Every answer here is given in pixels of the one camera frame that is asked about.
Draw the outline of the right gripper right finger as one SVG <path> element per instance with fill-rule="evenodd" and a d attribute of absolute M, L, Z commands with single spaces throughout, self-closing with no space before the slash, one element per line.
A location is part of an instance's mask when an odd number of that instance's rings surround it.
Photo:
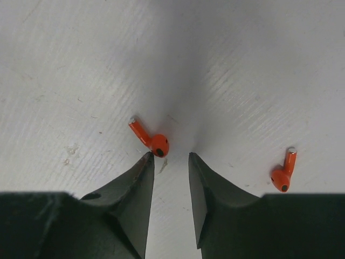
<path fill-rule="evenodd" d="M 252 195 L 189 154 L 203 258 L 344 258 L 343 194 Z"/>

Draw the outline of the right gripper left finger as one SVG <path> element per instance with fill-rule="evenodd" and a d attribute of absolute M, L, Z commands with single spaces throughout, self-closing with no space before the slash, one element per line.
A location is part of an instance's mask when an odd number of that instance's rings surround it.
<path fill-rule="evenodd" d="M 144 258 L 154 155 L 80 199 L 1 193 L 1 258 Z"/>

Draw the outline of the orange earbud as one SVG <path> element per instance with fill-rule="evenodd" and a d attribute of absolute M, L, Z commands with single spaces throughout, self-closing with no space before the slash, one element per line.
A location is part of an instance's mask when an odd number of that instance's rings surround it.
<path fill-rule="evenodd" d="M 169 152 L 169 141 L 163 134 L 150 136 L 136 117 L 131 117 L 128 126 L 138 139 L 159 158 L 165 158 Z"/>
<path fill-rule="evenodd" d="M 271 172 L 271 181 L 274 187 L 282 193 L 287 192 L 290 187 L 296 157 L 297 150 L 294 147 L 288 148 L 285 155 L 284 165 L 276 167 Z"/>

